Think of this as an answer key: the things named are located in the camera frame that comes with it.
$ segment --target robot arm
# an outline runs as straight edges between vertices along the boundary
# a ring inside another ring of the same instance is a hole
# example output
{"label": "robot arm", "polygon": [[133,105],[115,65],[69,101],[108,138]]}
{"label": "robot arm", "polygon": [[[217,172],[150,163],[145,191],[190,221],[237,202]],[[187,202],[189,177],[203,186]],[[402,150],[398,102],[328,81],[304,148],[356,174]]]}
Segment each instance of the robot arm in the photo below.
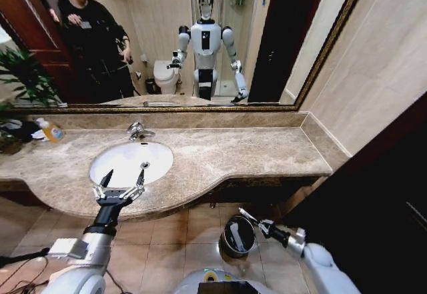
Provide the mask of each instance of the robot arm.
{"label": "robot arm", "polygon": [[236,48],[234,46],[233,30],[230,27],[224,27],[222,30],[222,41],[227,48],[228,56],[232,62],[232,69],[235,72],[236,87],[238,88],[238,95],[234,98],[232,103],[237,103],[242,99],[248,97],[248,90],[246,89],[245,77],[242,74],[242,63],[236,60]]}
{"label": "robot arm", "polygon": [[296,259],[302,258],[312,272],[314,285],[321,294],[360,294],[352,280],[336,266],[332,255],[321,245],[306,243],[306,232],[298,228],[296,233],[278,229],[269,219],[258,221],[247,211],[239,212],[252,224],[257,225],[266,239],[279,241]]}
{"label": "robot arm", "polygon": [[179,27],[179,45],[176,51],[173,51],[172,64],[167,66],[168,69],[178,67],[182,68],[182,64],[187,57],[187,47],[190,40],[190,30],[185,25]]}
{"label": "robot arm", "polygon": [[97,203],[101,206],[95,221],[86,227],[82,239],[58,239],[49,251],[54,257],[70,257],[69,267],[51,275],[42,294],[94,294],[104,293],[103,275],[107,269],[111,241],[120,211],[132,204],[144,192],[142,167],[137,182],[131,189],[105,190],[113,175],[111,170],[101,183],[93,186]]}

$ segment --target black pants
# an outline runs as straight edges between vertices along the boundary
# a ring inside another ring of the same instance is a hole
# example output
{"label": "black pants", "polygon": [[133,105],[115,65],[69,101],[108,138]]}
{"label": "black pants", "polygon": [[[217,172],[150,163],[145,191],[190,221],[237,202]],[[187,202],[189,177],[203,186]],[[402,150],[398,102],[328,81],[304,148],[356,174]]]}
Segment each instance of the black pants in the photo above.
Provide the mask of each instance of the black pants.
{"label": "black pants", "polygon": [[98,103],[133,97],[133,83],[129,67],[104,69],[92,73],[95,79],[95,96]]}

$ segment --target man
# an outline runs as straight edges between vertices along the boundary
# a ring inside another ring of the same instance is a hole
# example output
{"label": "man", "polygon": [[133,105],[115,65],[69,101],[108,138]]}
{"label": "man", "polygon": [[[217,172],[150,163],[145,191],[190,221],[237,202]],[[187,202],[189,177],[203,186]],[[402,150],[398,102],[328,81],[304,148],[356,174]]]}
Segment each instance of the man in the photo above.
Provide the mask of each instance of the man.
{"label": "man", "polygon": [[59,0],[58,6],[64,37],[92,76],[96,101],[132,97],[131,47],[123,27],[95,0]]}

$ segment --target soap bottle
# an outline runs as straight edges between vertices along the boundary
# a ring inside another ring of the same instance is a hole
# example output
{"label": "soap bottle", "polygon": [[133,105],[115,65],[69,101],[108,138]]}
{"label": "soap bottle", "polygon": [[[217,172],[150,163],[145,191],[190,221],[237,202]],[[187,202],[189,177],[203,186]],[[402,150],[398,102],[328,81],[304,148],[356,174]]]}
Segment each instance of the soap bottle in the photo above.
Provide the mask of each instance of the soap bottle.
{"label": "soap bottle", "polygon": [[44,134],[51,142],[59,142],[64,137],[64,132],[58,126],[45,121],[44,118],[41,117],[35,121],[39,124]]}

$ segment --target bathroom sink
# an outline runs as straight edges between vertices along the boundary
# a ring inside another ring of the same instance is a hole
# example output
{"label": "bathroom sink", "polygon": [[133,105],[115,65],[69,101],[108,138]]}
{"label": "bathroom sink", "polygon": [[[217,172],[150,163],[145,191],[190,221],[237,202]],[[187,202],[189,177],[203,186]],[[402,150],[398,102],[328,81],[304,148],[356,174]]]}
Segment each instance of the bathroom sink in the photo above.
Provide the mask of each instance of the bathroom sink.
{"label": "bathroom sink", "polygon": [[169,147],[160,143],[124,143],[104,151],[92,163],[89,175],[99,184],[112,169],[113,177],[108,187],[133,187],[141,173],[141,164],[148,162],[145,184],[157,181],[171,168],[173,154]]}

